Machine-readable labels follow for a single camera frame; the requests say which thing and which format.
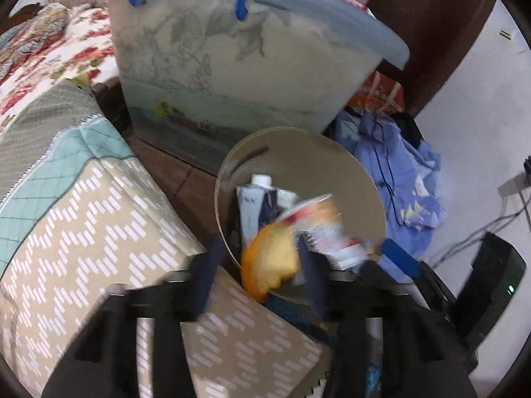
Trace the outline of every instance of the electrical outlet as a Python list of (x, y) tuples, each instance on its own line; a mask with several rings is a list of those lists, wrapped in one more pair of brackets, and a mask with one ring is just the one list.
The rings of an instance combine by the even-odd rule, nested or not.
[(511, 178), (509, 181), (504, 182), (498, 187), (498, 194), (500, 197), (508, 197), (512, 195), (517, 195), (520, 191), (531, 187), (529, 179), (525, 173), (516, 175), (514, 178)]

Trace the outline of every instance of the orange patterned fabric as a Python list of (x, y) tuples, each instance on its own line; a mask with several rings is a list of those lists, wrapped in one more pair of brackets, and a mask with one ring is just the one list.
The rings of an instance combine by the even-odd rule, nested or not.
[(352, 96), (347, 106), (355, 110), (392, 115), (404, 111), (404, 89), (391, 78), (374, 71)]

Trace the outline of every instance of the cylindrical container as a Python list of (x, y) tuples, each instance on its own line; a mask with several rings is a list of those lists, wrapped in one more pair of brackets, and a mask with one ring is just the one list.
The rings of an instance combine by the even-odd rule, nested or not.
[[(236, 187), (256, 173), (269, 175), (276, 187), (301, 199), (326, 193), (334, 196), (345, 235), (379, 246), (386, 237), (386, 215), (370, 176), (348, 151), (311, 131), (275, 127), (239, 142), (225, 158), (216, 180), (214, 209), (218, 229), (234, 263), (240, 254), (232, 246), (238, 215)], [(304, 302), (304, 285), (285, 283), (275, 294)]]

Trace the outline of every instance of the plastic storage box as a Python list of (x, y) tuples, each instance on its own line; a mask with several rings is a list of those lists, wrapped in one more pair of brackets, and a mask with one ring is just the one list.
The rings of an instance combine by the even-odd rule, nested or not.
[(341, 0), (109, 1), (135, 133), (211, 173), (253, 131), (321, 132), (382, 57), (409, 57)]

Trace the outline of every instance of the black cable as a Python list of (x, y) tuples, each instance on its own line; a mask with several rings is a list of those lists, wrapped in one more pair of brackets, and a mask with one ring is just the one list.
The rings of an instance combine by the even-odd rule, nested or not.
[(481, 233), (481, 232), (484, 232), (484, 231), (487, 231), (493, 224), (496, 224), (498, 223), (499, 221), (502, 221), (502, 220), (508, 220), (507, 223), (503, 223), (501, 224), (500, 226), (498, 226), (497, 228), (495, 229), (492, 229), (490, 230), (490, 232), (496, 234), (500, 231), (502, 231), (503, 229), (505, 229), (509, 224), (511, 224), (514, 220), (516, 220), (521, 214), (522, 212), (525, 212), (526, 214), (526, 217), (528, 219), (528, 223), (531, 222), (531, 218), (529, 218), (529, 211), (527, 211), (527, 207), (529, 206), (529, 204), (531, 203), (531, 195), (529, 196), (529, 199), (527, 199), (527, 201), (524, 200), (524, 196), (522, 195), (521, 191), (519, 192), (520, 194), (520, 198), (522, 199), (522, 203), (523, 203), (523, 207), (521, 209), (519, 209), (518, 211), (516, 211), (514, 214), (510, 214), (510, 215), (504, 215), (502, 217), (498, 217), (497, 219), (494, 219), (492, 221), (490, 221), (488, 224), (485, 224), (485, 226), (479, 228), (478, 230), (472, 232), (469, 236), (467, 236), (464, 240), (458, 242), (458, 243), (455, 243), (452, 247), (450, 247), (442, 256), (441, 258), (435, 262), (435, 264), (432, 266), (432, 269), (437, 269), (439, 266), (441, 266), (444, 262), (446, 262), (447, 260), (449, 259), (452, 259), (452, 257), (454, 257), (455, 255), (459, 254), (460, 252), (462, 252), (463, 250), (467, 249), (468, 247), (478, 243), (479, 241), (481, 241), (483, 239), (483, 235), (481, 235), (480, 237), (477, 237), (475, 239), (474, 236), (476, 236), (478, 233)]
[[(395, 214), (395, 220), (396, 220), (396, 222), (397, 222), (397, 224), (399, 226), (405, 226), (404, 221), (402, 223), (400, 223), (400, 220), (398, 219), (398, 214), (397, 214), (397, 209), (396, 209), (395, 199), (394, 199), (394, 197), (395, 197), (395, 176), (393, 175), (393, 171), (391, 170), (391, 164), (389, 163), (389, 152), (388, 152), (387, 147), (386, 147), (386, 136), (385, 136), (385, 133), (384, 133), (384, 130), (383, 130), (383, 125), (381, 123), (379, 123), (379, 121), (376, 121), (376, 115), (373, 115), (372, 120), (373, 120), (373, 126), (372, 126), (372, 132), (371, 132), (371, 136), (373, 138), (372, 146), (373, 146), (373, 149), (374, 149), (374, 155), (376, 155), (376, 161), (378, 162), (378, 168), (380, 169), (380, 174), (381, 174), (382, 179), (383, 179), (384, 187), (386, 187), (387, 192), (389, 193), (389, 200), (391, 201), (391, 205), (393, 207), (393, 212)], [(384, 152), (386, 154), (387, 167), (389, 169), (389, 174), (391, 175), (391, 182), (393, 183), (392, 187), (389, 185), (389, 183), (386, 180), (386, 177), (383, 174), (382, 165), (380, 163), (380, 157), (378, 155), (378, 151), (376, 150), (376, 144), (375, 144), (376, 138), (374, 136), (374, 130), (375, 130), (376, 124), (378, 124), (380, 126), (380, 129), (382, 131), (382, 146), (383, 146)], [(386, 207), (386, 215), (387, 215), (388, 211), (389, 211), (389, 205), (387, 205), (387, 207)]]

